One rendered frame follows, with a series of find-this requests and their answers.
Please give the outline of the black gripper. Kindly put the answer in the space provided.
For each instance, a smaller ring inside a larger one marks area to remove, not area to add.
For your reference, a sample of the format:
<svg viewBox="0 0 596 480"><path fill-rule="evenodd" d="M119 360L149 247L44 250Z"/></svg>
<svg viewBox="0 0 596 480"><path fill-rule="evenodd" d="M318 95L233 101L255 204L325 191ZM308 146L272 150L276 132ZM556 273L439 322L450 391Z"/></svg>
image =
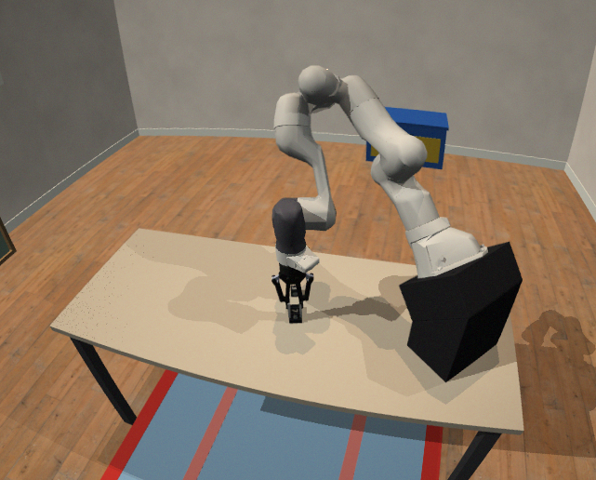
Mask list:
<svg viewBox="0 0 596 480"><path fill-rule="evenodd" d="M272 283L275 285L279 300L280 300L280 302L285 302L286 309L288 310L288 318L291 318L290 298L289 298L290 285L296 285L297 291L298 291L299 316L302 317L303 301L309 300L311 283L314 280L313 273L303 273L299 270L296 270L289 266L284 266L280 263L279 263L279 268L280 268L279 274L272 276ZM294 276L294 277L289 277L289 276ZM305 288L305 294L302 296L300 283L305 277L306 277L306 280L308 281L306 283L307 291ZM281 289L280 279L286 283L285 296Z"/></svg>

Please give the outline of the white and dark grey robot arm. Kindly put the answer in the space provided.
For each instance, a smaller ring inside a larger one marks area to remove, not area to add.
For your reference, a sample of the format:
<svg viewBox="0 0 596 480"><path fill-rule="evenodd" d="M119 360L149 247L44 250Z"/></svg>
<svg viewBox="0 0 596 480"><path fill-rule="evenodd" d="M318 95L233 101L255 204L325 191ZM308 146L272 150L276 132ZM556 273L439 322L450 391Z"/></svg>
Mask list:
<svg viewBox="0 0 596 480"><path fill-rule="evenodd" d="M280 264L303 273L311 270L320 260L306 246L306 230L326 231L335 224L337 212L323 150L311 134L311 113L329 109L335 103L361 139L378 151L371 176L395 205L407 231L417 278L445 273L488 253L488 248L479 245L471 233L450 227L448 218L439 218L430 192L414 176L427 159L423 141L394 122L362 77L349 75L339 80L338 75L321 66L310 66L301 72L298 86L299 92L285 94L277 101L275 140L281 152L313 168L318 195L282 198L272 209L276 259ZM284 201L287 199L295 201Z"/></svg>

